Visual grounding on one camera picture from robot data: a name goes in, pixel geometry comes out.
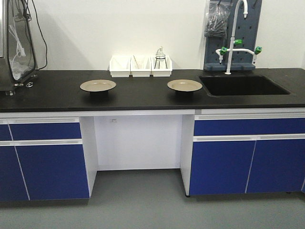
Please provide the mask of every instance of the black sink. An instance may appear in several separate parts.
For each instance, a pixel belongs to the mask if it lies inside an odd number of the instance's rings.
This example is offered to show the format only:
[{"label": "black sink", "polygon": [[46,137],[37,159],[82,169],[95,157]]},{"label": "black sink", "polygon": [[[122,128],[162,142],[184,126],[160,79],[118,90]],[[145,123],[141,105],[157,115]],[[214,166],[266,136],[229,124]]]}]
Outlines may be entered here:
[{"label": "black sink", "polygon": [[262,75],[200,76],[211,95],[289,94],[287,90]]}]

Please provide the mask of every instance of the white storage bin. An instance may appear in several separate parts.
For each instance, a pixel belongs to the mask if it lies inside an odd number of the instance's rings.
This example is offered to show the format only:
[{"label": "white storage bin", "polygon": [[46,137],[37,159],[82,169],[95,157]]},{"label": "white storage bin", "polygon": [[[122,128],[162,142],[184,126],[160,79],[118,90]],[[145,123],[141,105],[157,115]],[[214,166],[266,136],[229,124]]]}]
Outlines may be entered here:
[{"label": "white storage bin", "polygon": [[131,75],[133,77],[149,77],[152,72],[152,63],[149,56],[132,56]]},{"label": "white storage bin", "polygon": [[156,64],[156,57],[155,56],[151,57],[152,75],[154,77],[170,76],[172,74],[172,70],[173,70],[172,60],[167,55],[165,57],[165,60],[166,60],[166,63],[165,63],[165,61],[157,61],[157,64]]},{"label": "white storage bin", "polygon": [[112,77],[129,77],[131,56],[112,56],[109,70]]}]

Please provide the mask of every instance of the pegboard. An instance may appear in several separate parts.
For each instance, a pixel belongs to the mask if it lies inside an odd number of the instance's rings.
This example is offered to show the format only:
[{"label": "pegboard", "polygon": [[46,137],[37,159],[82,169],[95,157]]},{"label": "pegboard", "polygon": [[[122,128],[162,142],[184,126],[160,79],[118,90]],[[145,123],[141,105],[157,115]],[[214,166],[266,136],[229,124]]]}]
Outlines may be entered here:
[{"label": "pegboard", "polygon": [[[238,0],[222,0],[222,2],[233,2],[230,16],[228,18],[227,37],[206,38],[203,69],[208,71],[225,71],[227,68],[229,53],[227,52],[224,55],[224,60],[219,64],[219,56],[216,53],[216,50],[223,46],[226,48],[230,47],[234,12]],[[248,0],[247,2],[247,18],[244,19],[244,4],[242,2],[239,6],[235,31],[235,39],[242,39],[243,44],[234,45],[234,48],[244,48],[254,51],[262,0]],[[247,52],[233,52],[231,70],[254,70],[255,66],[252,64],[252,59],[253,56]]]}]

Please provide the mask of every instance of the gooseneck faucet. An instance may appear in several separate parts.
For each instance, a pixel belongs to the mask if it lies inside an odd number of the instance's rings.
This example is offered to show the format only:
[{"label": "gooseneck faucet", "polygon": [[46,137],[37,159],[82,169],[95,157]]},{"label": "gooseneck faucet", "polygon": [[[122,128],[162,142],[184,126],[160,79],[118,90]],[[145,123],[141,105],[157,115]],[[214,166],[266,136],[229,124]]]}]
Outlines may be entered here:
[{"label": "gooseneck faucet", "polygon": [[232,64],[232,55],[233,55],[233,47],[234,47],[234,41],[235,41],[235,30],[236,30],[236,24],[237,24],[237,16],[238,16],[238,10],[240,3],[244,3],[244,18],[247,18],[248,14],[248,2],[247,0],[238,0],[236,7],[235,7],[235,13],[234,13],[234,21],[233,21],[233,29],[232,29],[232,35],[230,39],[230,48],[229,48],[229,57],[228,57],[228,65],[227,65],[227,71],[225,74],[230,75],[230,69]]}]

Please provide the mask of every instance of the tan plate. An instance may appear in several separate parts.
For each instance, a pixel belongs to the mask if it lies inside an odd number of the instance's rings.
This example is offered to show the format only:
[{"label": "tan plate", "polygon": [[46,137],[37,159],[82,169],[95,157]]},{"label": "tan plate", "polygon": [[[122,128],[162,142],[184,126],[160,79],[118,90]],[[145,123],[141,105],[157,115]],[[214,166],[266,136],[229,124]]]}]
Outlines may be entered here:
[{"label": "tan plate", "polygon": [[167,86],[179,92],[194,92],[202,88],[202,84],[194,80],[173,80]]},{"label": "tan plate", "polygon": [[81,84],[81,89],[87,92],[108,91],[116,86],[116,83],[110,80],[90,80]]}]

